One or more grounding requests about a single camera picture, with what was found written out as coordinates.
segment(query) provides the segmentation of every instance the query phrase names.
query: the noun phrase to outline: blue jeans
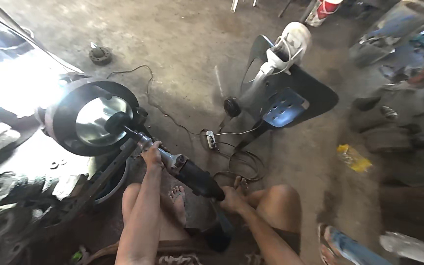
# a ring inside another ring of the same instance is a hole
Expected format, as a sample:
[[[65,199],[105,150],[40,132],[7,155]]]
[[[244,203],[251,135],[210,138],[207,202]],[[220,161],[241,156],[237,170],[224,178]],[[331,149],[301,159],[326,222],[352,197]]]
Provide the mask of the blue jeans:
[[[383,257],[360,245],[335,228],[331,230],[330,238],[341,255],[357,265],[392,265]]]

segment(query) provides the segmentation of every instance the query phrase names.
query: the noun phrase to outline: foot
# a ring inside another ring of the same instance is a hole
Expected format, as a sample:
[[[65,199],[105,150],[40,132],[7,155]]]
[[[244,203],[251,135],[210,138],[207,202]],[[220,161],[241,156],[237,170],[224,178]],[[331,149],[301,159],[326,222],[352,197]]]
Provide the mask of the foot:
[[[332,229],[334,229],[332,226],[326,224],[318,225],[320,257],[326,265],[338,265],[338,259],[341,257],[341,253],[331,240]]]
[[[246,192],[248,190],[248,182],[242,176],[237,176],[235,178],[235,183],[233,184],[233,188],[237,191],[240,196],[246,196]]]
[[[183,186],[176,186],[171,190],[170,198],[173,202],[174,215],[184,227],[186,225],[186,208],[184,206],[185,191]]]

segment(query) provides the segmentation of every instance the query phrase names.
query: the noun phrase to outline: hand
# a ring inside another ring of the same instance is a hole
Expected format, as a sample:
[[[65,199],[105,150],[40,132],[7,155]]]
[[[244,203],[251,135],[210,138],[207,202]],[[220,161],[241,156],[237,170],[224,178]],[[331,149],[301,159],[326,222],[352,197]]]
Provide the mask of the hand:
[[[240,210],[249,207],[237,191],[229,186],[221,187],[225,193],[225,200],[220,202],[220,206],[230,213],[239,213]]]
[[[158,147],[160,146],[160,144],[162,144],[162,142],[156,141],[148,149],[148,151],[142,152],[142,157],[143,157],[143,160],[145,160],[147,170],[155,166],[160,166],[164,168],[164,165],[161,162],[160,151],[158,150]]]
[[[409,84],[418,84],[418,83],[420,83],[423,79],[424,79],[424,75],[422,75],[422,74],[418,74],[418,75],[415,75],[415,76],[413,76],[413,77],[410,77],[410,78],[407,80],[407,82],[408,82]]]

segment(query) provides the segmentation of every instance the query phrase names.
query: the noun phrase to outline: knee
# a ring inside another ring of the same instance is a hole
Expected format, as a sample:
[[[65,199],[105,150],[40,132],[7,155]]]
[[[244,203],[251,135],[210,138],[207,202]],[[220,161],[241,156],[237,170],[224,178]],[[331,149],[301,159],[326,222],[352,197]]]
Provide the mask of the knee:
[[[292,186],[286,184],[280,184],[270,187],[269,195],[278,200],[300,203],[300,196],[297,190],[295,190]]]
[[[132,197],[136,198],[138,196],[138,193],[140,192],[141,186],[142,185],[140,183],[132,183],[129,186],[127,186],[122,195],[122,200],[129,200]]]

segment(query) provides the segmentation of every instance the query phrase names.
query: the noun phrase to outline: red and white can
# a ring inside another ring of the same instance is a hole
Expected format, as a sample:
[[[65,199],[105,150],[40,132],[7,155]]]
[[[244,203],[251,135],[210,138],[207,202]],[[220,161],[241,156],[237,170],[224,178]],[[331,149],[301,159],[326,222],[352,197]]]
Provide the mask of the red and white can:
[[[320,26],[328,15],[336,12],[343,0],[318,0],[305,20],[312,27]]]

